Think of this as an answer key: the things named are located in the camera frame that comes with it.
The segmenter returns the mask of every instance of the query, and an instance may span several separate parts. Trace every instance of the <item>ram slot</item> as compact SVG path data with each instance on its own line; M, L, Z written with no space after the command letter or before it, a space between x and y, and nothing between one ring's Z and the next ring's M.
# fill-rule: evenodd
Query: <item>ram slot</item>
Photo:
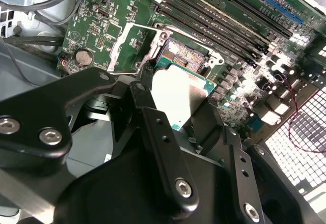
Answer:
M218 41L216 38L213 38L212 36L207 35L207 33L205 33L204 30L201 30L200 28L193 25L189 21L181 18L179 15L173 13L171 10L166 9L166 8L161 8L158 13L163 14L163 15L171 18L172 20L176 21L178 24L182 24L185 27L189 28L190 30L192 30L192 32L193 32L193 34L195 34L195 36L197 36L197 37L200 36L202 41L208 40L208 42L207 41L205 41L205 42L208 43L209 45L213 46L217 50L221 50L222 53L226 54L227 56L229 56L231 58L232 58L232 56L235 56L236 58L233 58L235 61L243 62L243 61L250 59L247 55L244 55L243 53L235 51L232 48L228 47L227 45Z
M238 28L245 31L246 33L250 33L252 36L256 37L259 41L261 41L261 42L263 42L263 43L265 43L267 45L270 44L270 41L268 39L261 36L257 32L251 30L245 24L237 21L236 19L234 19L232 16L228 15L227 13L225 13L225 12L221 11L220 9L216 8L214 5L210 4L206 0L196 0L196 1L197 1L197 3L201 3L201 6L204 6L203 8L205 10L207 10L210 14L213 14L214 16L217 16L217 14L220 15L220 16L223 16L228 20L228 22L230 22L233 25L237 26Z
M203 19L191 14L189 11L182 9L179 6L176 6L176 4L171 5L169 3L166 3L165 5L163 5L163 7L167 7L168 9L171 9L172 12L175 12L177 10L183 15L187 16L188 21L190 23L192 23L194 26L198 26L201 30L204 30L205 33L209 35L211 38L214 38L218 44L221 44L220 42L223 42L223 44L227 46L231 46L232 48L238 50L239 52L246 53L247 55L250 55L254 59L259 57L258 53L255 53L254 51L247 49L245 46L236 43L235 40L233 40L232 38L226 35L222 35L222 32L208 25L208 23L206 23Z
M283 8L281 5L276 3L274 0L264 0L264 1L266 3L268 3L269 5L271 5L273 8L277 9L284 16L286 16L289 19L293 20L294 22L296 22L298 24L303 24L303 21L301 19L299 19L297 16L295 16L294 14L292 14L291 12L289 12L288 10Z
M217 33L219 33L223 38L240 45L243 49L249 51L250 49L253 52L257 52L258 45L254 42L248 42L241 36L234 33L234 31L230 31L229 29L225 28L221 24L217 24L216 21L212 20L211 18L208 18L206 15L203 15L196 11L193 8L189 8L184 2L178 1L178 0L166 0L166 3L169 6L172 6L179 11L184 12L188 16L192 17L196 21L202 23L203 25L207 26L208 29L211 29Z
M231 32L232 35L234 35L235 37L241 39L243 42L246 42L250 45L252 45L253 47L261 47L260 44L258 44L257 42L254 41L255 37L252 37L251 34L247 34L250 35L251 37L246 36L245 34L239 32L237 30L237 27L224 22L221 20L221 16L218 13L215 13L216 16L219 16L220 18L214 18L212 16L211 13L209 13L206 9L205 6L202 6L200 3L194 4L190 1L187 0L172 0L172 1L178 1L180 3L183 3L185 5L188 5L189 7L193 8L195 11L197 11L198 13L200 13L201 15L203 15L205 18L211 20L212 22L215 22L216 24L222 26L224 29L226 29L227 31Z
M273 30L274 32L280 34L281 36L285 37L286 39L290 39L293 33L288 31L286 28L283 28L281 25L276 23L275 21L269 19L267 16L250 6L243 0L230 0L230 3L237 7L238 9L242 10L249 16L254 19L258 19L259 22L264 24L267 28Z

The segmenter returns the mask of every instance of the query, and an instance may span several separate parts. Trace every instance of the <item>wire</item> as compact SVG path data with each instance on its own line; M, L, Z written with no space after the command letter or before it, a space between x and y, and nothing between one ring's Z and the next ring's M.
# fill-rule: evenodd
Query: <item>wire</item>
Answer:
M38 11L35 11L35 15L37 15L38 17L40 17L44 22L45 24L48 24L48 25L63 25L65 23L67 23L73 16L74 14L77 12L78 8L80 7L80 4L81 4L82 0L77 0L76 4L75 4L75 7L73 8L72 12L66 17L64 18L63 20L60 20L58 22L54 22L48 18L46 18L45 16L43 16L40 12Z
M2 1L0 1L0 7L14 10L14 11L37 11L42 9L51 8L59 3L61 3L63 0L47 0L41 3L29 5L29 6L21 6L21 5L13 5L13 4L6 4Z
M43 45L43 46L62 46L64 42L63 37L8 37L3 38L4 42L12 45L29 44L29 45Z
M5 43L5 41L3 40L2 37L0 37L0 43L3 45L3 47L4 47L5 50L7 51L7 53L8 53L8 55L9 55L11 61L12 61L12 62L14 63L14 65L16 66L16 69L17 69L17 71L19 72L21 78L22 78L26 83L28 83L28 84L30 84L30 85L32 85L32 86L34 86L34 87L39 87L40 85L35 84L35 83L31 82L30 80L28 80L28 79L26 78L26 76L24 75L24 73L21 71L21 69L20 69L20 67L19 67L19 65L18 65L18 62L17 62L17 60L16 60L14 54L12 53L12 51L10 50L10 48L7 46L7 44Z
M294 116L292 117L292 119L290 120L290 123L289 123L289 129L288 129L288 137L290 139L290 142L294 145L295 148L299 149L299 150L302 150L302 151L305 151L307 153L316 153L316 154L324 154L326 153L326 150L322 150L322 151L316 151L316 150L307 150L307 149L303 149L302 147L300 147L299 145L297 145L293 139L292 139L292 134L291 134L291 130L293 129L292 128L292 124L293 122L298 118L298 116L300 115L299 114L299 107L297 105L297 101L296 101L296 96L294 94L294 89L293 87L291 86L289 80L287 79L287 83L288 85L290 86L290 92L292 94L292 97L293 97L293 101L294 101L294 105L295 105L295 114Z
M60 27L55 26L54 24L51 23L46 23L43 18L41 16L39 16L38 14L35 14L35 19L48 25L49 27L51 27L53 30L55 30L57 33L61 34L61 36L64 36L66 34L66 32L64 30L62 30Z

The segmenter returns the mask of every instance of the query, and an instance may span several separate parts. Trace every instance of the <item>screw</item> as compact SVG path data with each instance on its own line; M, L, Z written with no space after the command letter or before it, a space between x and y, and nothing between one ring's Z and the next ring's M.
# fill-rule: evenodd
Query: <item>screw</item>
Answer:
M177 180L175 183L175 187L179 194L184 198L190 198L190 196L192 195L192 188L184 180Z
M144 86L141 84L141 83L137 83L137 87L140 89L140 90L145 90Z
M257 210L251 204L245 203L244 205L244 210L246 211L246 214L249 216L249 218L253 222L258 223L260 218Z
M39 135L40 140L48 145L57 145L62 140L62 135L55 129L45 129Z
M110 80L110 78L105 74L100 74L100 77L104 80Z
M20 123L12 118L1 118L0 119L0 133L1 134L13 134L18 132L20 129Z
M236 131L233 128L229 127L229 131L236 136Z
M168 38L168 34L166 32L162 32L161 38L165 40L166 38Z
M261 155L264 155L264 154L265 154L265 152L262 150L261 147L259 147L259 146L255 146L255 148L256 148L256 150L258 151L258 153L260 153Z

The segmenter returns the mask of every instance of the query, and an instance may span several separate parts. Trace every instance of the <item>black metal arm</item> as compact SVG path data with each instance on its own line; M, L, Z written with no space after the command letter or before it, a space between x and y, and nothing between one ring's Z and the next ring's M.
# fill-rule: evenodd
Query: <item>black metal arm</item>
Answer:
M0 102L0 165L36 178L60 170L71 131L94 121L90 113L112 121L113 159L72 181L55 200L53 223L322 223L267 152L242 150L211 98L192 122L204 155L215 161L182 151L155 107L151 74L144 66L140 81L123 83L92 68ZM264 194L260 167L268 176ZM283 191L277 201L284 215L266 205L271 189Z

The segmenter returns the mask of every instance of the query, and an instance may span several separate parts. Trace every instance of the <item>perforated metal panel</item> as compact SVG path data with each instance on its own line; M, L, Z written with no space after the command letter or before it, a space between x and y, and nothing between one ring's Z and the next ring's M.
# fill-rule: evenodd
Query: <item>perforated metal panel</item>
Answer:
M289 122L283 124L266 141L266 145L292 184L302 193L310 192L326 183L326 154L296 148L288 137ZM298 118L292 124L291 135L293 142L302 149L326 150L326 88L300 109Z

